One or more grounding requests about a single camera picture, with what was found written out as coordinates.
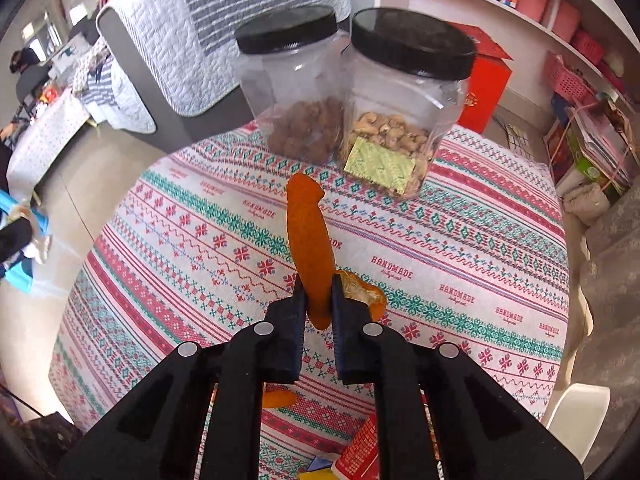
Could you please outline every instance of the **tablecloth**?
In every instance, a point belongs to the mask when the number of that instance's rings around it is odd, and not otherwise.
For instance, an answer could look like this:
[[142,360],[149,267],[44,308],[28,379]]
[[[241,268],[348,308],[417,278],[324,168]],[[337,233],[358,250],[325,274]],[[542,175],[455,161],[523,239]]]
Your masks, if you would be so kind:
[[[337,265],[385,291],[382,322],[421,345],[458,344],[542,416],[568,322],[564,231],[544,166],[456,127],[420,197],[397,202],[334,165],[273,155],[249,128],[162,158],[96,240],[50,368],[75,423],[88,430],[181,341],[227,341],[291,294],[285,184],[298,171],[326,191]],[[262,413],[264,478],[297,478],[314,455],[341,452],[374,411],[370,384],[339,383],[332,346],[331,330],[307,323],[299,401]]]
[[66,89],[18,140],[6,179],[16,200],[30,198],[62,149],[89,118],[89,112]]

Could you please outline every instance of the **clear plastic jar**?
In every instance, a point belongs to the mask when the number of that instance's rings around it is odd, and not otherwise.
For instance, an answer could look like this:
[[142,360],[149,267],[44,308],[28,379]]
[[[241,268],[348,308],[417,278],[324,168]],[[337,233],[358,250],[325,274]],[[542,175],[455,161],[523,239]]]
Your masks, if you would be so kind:
[[338,161],[392,196],[414,197],[462,113],[476,46],[449,23],[410,10],[361,10],[351,30]]
[[236,30],[236,75],[273,153],[325,164],[342,131],[344,37],[328,6],[274,10]]

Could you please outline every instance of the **patterned tablecloth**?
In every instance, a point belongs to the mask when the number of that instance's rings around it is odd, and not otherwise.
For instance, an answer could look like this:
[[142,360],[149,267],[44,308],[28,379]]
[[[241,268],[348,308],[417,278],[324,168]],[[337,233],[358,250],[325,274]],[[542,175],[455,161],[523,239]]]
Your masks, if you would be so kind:
[[[457,128],[420,198],[395,202],[238,130],[158,161],[97,239],[50,369],[75,423],[88,430],[181,341],[227,341],[291,294],[284,187],[297,171],[326,191],[338,266],[385,291],[383,322],[421,345],[457,343],[542,416],[568,322],[564,232],[546,168]],[[330,330],[307,323],[303,355],[298,403],[262,414],[265,478],[296,478],[314,455],[341,452],[374,411],[370,385],[338,382]]]
[[6,179],[16,200],[30,198],[62,149],[89,118],[68,88],[21,136],[9,160]]

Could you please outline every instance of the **white tablecloth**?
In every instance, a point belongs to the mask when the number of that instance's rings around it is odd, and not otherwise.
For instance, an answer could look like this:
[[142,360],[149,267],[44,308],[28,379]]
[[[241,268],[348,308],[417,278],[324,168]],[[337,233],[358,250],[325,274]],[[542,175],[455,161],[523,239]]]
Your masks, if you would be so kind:
[[13,198],[31,197],[33,188],[88,118],[89,112],[68,88],[22,134],[6,172]]

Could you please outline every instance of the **red packaging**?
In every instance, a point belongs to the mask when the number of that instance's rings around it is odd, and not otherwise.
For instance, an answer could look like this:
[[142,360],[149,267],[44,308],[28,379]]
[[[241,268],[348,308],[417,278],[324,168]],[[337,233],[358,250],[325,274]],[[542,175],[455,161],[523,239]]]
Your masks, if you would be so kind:
[[353,438],[351,445],[331,466],[340,480],[379,480],[378,420],[371,415]]
[[481,134],[491,120],[511,77],[511,69],[504,62],[511,57],[480,27],[459,23],[451,25],[471,37],[478,49],[478,56],[469,78],[466,105],[458,124]]

